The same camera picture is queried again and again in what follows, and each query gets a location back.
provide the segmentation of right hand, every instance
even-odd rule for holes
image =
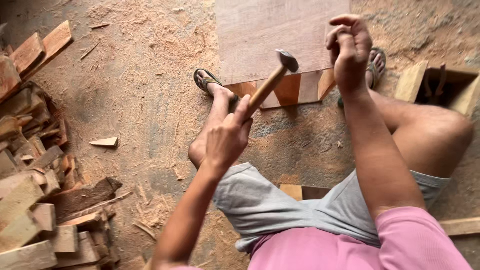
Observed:
[[[245,95],[235,113],[227,115],[223,123],[208,131],[205,160],[217,172],[225,173],[239,158],[248,144],[253,119],[244,121],[250,95]]]
[[[366,87],[367,67],[372,40],[365,21],[359,15],[344,14],[330,20],[337,28],[325,41],[334,65],[335,80],[342,95]]]

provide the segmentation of gray shorts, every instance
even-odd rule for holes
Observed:
[[[450,180],[411,172],[428,207]],[[356,171],[324,198],[296,201],[250,163],[244,163],[227,171],[216,188],[213,203],[240,233],[240,240],[235,243],[240,252],[250,252],[262,235],[299,227],[316,227],[380,246]]]

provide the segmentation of forearm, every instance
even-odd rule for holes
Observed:
[[[205,162],[200,166],[158,238],[152,269],[188,264],[205,212],[223,173]]]
[[[341,92],[357,177],[372,218],[393,207],[424,208],[418,185],[367,88]]]

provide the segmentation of sawdust-covered floor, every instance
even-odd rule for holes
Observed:
[[[214,0],[3,0],[5,40],[18,47],[35,31],[44,37],[66,19],[75,42],[33,80],[65,109],[69,152],[82,177],[117,176],[134,195],[116,206],[112,220],[120,269],[138,269],[154,241],[132,226],[161,231],[195,174],[187,157],[211,100],[196,88],[196,67],[218,70]],[[386,51],[380,92],[392,95],[400,72],[428,59],[450,65],[480,64],[479,2],[473,0],[353,0],[376,46]],[[89,26],[110,23],[91,30]],[[83,60],[87,50],[99,45]],[[332,187],[354,167],[352,148],[335,90],[323,103],[258,113],[242,161],[273,183]],[[473,121],[477,122],[475,110]],[[119,135],[117,149],[87,142]],[[480,215],[480,140],[475,138],[451,184],[434,205],[438,219]],[[248,256],[233,243],[238,234],[215,208],[207,213],[192,256],[205,269],[245,269]],[[455,243],[480,269],[480,238]]]

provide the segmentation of hammer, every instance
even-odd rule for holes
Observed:
[[[267,96],[272,92],[278,83],[282,80],[287,70],[295,72],[299,68],[299,64],[295,57],[282,49],[276,49],[281,65],[273,71],[265,83],[255,92],[248,103],[248,111],[245,120],[249,119],[252,114],[265,101]]]

